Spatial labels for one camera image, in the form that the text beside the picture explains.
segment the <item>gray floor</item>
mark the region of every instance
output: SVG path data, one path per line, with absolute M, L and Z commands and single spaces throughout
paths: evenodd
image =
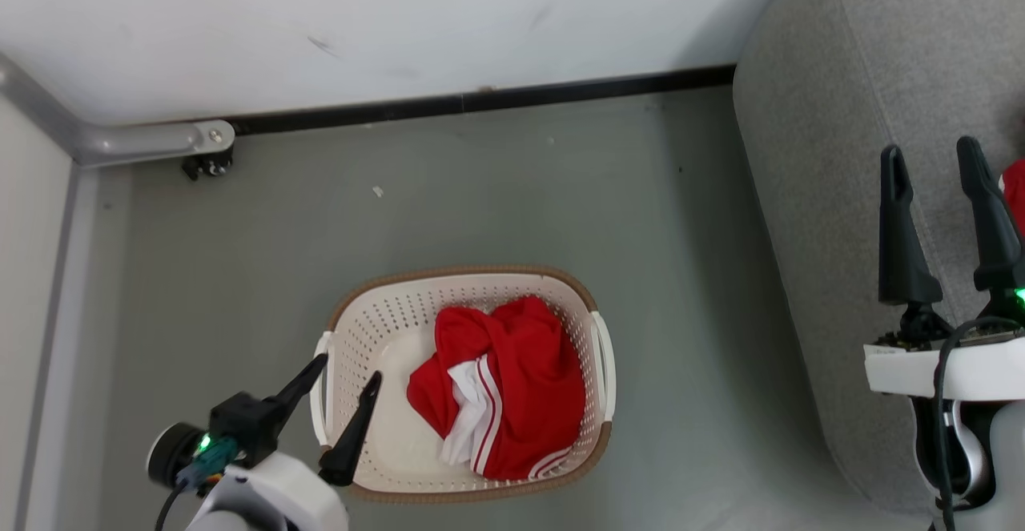
M 131 172 L 101 529 L 150 528 L 153 438 L 278 390 L 352 287 L 490 261 L 592 291 L 618 366 L 608 452 L 530 497 L 345 496 L 356 531 L 902 528 L 822 444 L 729 88 L 243 137 L 230 176 L 195 185 L 176 165 Z M 304 405 L 282 448 L 315 461 Z

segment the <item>black cable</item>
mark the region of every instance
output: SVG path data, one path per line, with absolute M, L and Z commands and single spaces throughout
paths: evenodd
M 936 362 L 936 372 L 933 374 L 933 389 L 936 390 L 934 402 L 936 403 L 936 448 L 938 449 L 938 464 L 940 475 L 940 501 L 943 503 L 943 526 L 945 531 L 954 531 L 954 505 L 953 505 L 953 484 L 950 482 L 949 456 L 950 449 L 947 442 L 947 425 L 944 420 L 943 407 L 943 379 L 947 374 L 947 360 L 950 352 L 960 344 L 961 339 L 972 329 L 981 327 L 984 324 L 999 324 L 1013 329 L 1018 329 L 1021 324 L 1001 317 L 980 317 L 973 321 L 960 324 L 953 333 L 943 341 L 940 348 L 940 357 Z
M 164 506 L 160 508 L 160 515 L 157 516 L 157 525 L 154 527 L 156 531 L 163 531 L 164 521 L 167 519 L 167 514 L 171 510 L 171 505 L 174 504 L 174 499 L 178 498 L 178 495 L 186 490 L 186 485 L 188 484 L 188 481 L 182 480 L 174 486 L 173 490 L 171 490 L 171 494 L 168 495 L 167 500 L 164 501 Z

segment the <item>robotic arm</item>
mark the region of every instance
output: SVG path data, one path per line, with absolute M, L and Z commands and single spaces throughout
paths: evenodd
M 907 305 L 900 329 L 865 345 L 877 393 L 907 396 L 915 458 L 937 495 L 937 531 L 1011 531 L 1025 522 L 1025 289 L 1023 240 L 973 137 L 957 142 L 961 188 L 972 202 L 979 269 L 990 300 L 955 328 L 933 311 L 943 291 L 911 220 L 913 198 L 900 148 L 883 151 L 879 302 Z
M 332 486 L 353 483 L 377 401 L 374 373 L 320 472 L 278 451 L 278 436 L 327 364 L 320 355 L 275 397 L 239 393 L 210 410 L 206 430 L 176 423 L 157 438 L 147 459 L 150 479 L 171 489 L 157 519 L 162 531 L 174 499 L 204 497 L 187 531 L 347 531 L 348 515 Z

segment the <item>brown basket rim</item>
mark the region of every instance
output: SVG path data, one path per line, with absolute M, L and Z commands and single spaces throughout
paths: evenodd
M 408 283 L 410 280 L 437 279 L 441 277 L 454 277 L 461 275 L 496 274 L 539 275 L 560 280 L 571 287 L 580 296 L 580 298 L 582 298 L 587 311 L 598 311 L 598 303 L 594 302 L 594 298 L 582 283 L 580 283 L 574 276 L 570 275 L 570 273 L 550 268 L 549 266 L 451 266 L 451 268 L 416 271 L 403 273 L 402 275 L 381 277 L 363 283 L 363 285 L 356 287 L 354 291 L 348 293 L 347 296 L 344 297 L 340 303 L 338 303 L 337 308 L 335 308 L 334 313 L 331 313 L 331 319 L 328 321 L 327 330 L 335 330 L 338 320 L 341 319 L 341 313 L 344 313 L 345 309 L 348 308 L 348 304 L 352 304 L 353 301 L 356 300 L 356 297 L 366 293 L 366 291 L 376 289 L 377 287 L 385 287 L 387 285 L 395 285 L 396 283 Z M 398 493 L 395 491 L 374 491 L 372 489 L 367 489 L 358 483 L 353 483 L 352 490 L 355 495 L 363 499 L 382 503 L 462 503 L 471 501 L 488 501 L 492 499 L 528 495 L 531 493 L 540 493 L 542 491 L 549 491 L 564 485 L 575 483 L 580 478 L 587 475 L 587 473 L 594 468 L 594 465 L 598 464 L 602 455 L 605 454 L 605 449 L 608 447 L 609 438 L 611 436 L 612 421 L 605 421 L 602 423 L 602 428 L 599 432 L 598 442 L 594 444 L 594 448 L 591 450 L 590 454 L 587 455 L 586 460 L 584 460 L 584 462 L 582 462 L 577 468 L 565 475 L 552 477 L 550 479 L 542 479 L 540 481 L 521 483 L 496 489 L 454 491 L 451 493 Z M 330 449 L 331 447 L 323 447 L 322 452 L 326 452 Z

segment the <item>black baseboard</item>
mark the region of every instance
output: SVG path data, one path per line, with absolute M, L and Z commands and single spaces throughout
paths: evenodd
M 558 101 L 593 100 L 601 97 L 663 93 L 730 85 L 736 65 L 665 72 L 662 75 L 625 76 L 600 81 L 567 82 L 562 85 L 523 86 L 519 89 L 479 90 L 421 99 L 388 100 L 353 107 L 318 108 L 311 111 L 271 112 L 263 115 L 229 116 L 239 136 L 285 133 L 289 130 L 322 129 L 326 126 L 365 125 L 419 119 L 423 116 L 460 115 L 464 112 L 498 111 L 501 108 L 536 107 Z

